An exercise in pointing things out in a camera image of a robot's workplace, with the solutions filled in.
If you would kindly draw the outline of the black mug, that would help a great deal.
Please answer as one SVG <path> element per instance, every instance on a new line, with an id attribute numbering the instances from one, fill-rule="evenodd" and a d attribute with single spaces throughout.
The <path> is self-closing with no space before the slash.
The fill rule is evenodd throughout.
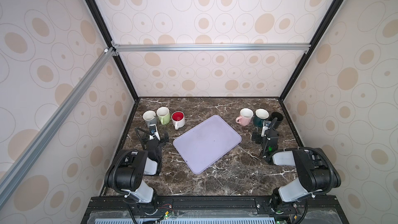
<path id="1" fill-rule="evenodd" d="M 284 115 L 280 112 L 272 112 L 271 115 L 269 116 L 268 120 L 272 122 L 275 119 L 276 119 L 276 122 L 273 125 L 273 128 L 277 129 L 279 127 L 279 125 L 283 122 Z"/>

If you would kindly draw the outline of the dark green mug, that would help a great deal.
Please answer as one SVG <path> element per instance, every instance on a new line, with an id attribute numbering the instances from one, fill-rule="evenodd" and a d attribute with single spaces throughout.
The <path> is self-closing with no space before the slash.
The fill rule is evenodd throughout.
<path id="1" fill-rule="evenodd" d="M 255 111 L 253 123 L 256 127 L 263 127 L 264 122 L 268 119 L 269 112 L 264 109 L 257 109 Z"/>

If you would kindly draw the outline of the grey mug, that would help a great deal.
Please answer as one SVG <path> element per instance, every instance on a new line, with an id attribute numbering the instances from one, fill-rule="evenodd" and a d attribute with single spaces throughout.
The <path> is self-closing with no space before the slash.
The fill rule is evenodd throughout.
<path id="1" fill-rule="evenodd" d="M 147 127 L 149 128 L 151 125 L 153 124 L 157 124 L 158 123 L 158 119 L 157 119 L 157 115 L 155 111 L 146 111 L 143 113 L 143 119 L 147 125 Z"/>

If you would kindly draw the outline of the light green mug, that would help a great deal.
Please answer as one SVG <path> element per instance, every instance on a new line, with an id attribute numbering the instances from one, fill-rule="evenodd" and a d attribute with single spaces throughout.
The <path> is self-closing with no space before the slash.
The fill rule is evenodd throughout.
<path id="1" fill-rule="evenodd" d="M 161 125 L 166 125 L 170 123 L 171 113 L 167 107 L 160 107 L 159 109 L 157 109 L 156 114 Z"/>

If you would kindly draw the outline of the pink faceted mug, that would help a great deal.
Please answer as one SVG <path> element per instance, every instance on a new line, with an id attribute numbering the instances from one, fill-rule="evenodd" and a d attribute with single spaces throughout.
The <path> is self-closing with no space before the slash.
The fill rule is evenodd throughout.
<path id="1" fill-rule="evenodd" d="M 251 109 L 243 108 L 240 110 L 239 116 L 235 119 L 235 122 L 245 127 L 248 126 L 254 116 L 254 112 Z"/>

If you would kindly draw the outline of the white mug red inside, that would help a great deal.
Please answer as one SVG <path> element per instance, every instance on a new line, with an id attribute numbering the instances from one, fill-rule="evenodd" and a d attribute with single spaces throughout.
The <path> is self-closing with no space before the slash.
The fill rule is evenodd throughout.
<path id="1" fill-rule="evenodd" d="M 177 111 L 171 115 L 173 126 L 175 130 L 179 130 L 180 128 L 185 126 L 185 115 L 183 112 Z"/>

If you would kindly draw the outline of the lavender plastic tray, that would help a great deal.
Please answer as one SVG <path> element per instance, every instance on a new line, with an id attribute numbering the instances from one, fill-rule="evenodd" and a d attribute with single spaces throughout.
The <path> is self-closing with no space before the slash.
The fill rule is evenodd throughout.
<path id="1" fill-rule="evenodd" d="M 213 115 L 173 141 L 194 174 L 208 167 L 237 146 L 242 137 L 220 116 Z"/>

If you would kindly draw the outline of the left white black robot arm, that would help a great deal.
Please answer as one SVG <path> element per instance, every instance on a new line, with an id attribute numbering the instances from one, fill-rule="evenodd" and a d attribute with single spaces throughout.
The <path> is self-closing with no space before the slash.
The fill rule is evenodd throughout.
<path id="1" fill-rule="evenodd" d="M 165 132 L 161 136 L 156 124 L 150 124 L 147 131 L 135 128 L 135 132 L 143 149 L 120 150 L 105 174 L 104 185 L 136 203 L 156 205 L 157 194 L 143 177 L 160 174 L 162 148 L 169 142 L 169 135 Z"/>

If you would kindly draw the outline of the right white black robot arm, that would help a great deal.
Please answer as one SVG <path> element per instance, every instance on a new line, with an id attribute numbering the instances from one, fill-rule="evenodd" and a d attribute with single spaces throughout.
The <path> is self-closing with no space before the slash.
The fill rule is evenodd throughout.
<path id="1" fill-rule="evenodd" d="M 260 156 L 271 165 L 296 168 L 297 178 L 285 186 L 274 189 L 270 203 L 274 206 L 314 198 L 329 193 L 341 185 L 341 177 L 321 148 L 278 148 L 279 132 L 276 119 L 261 120 L 260 132 L 252 140 L 260 144 Z"/>

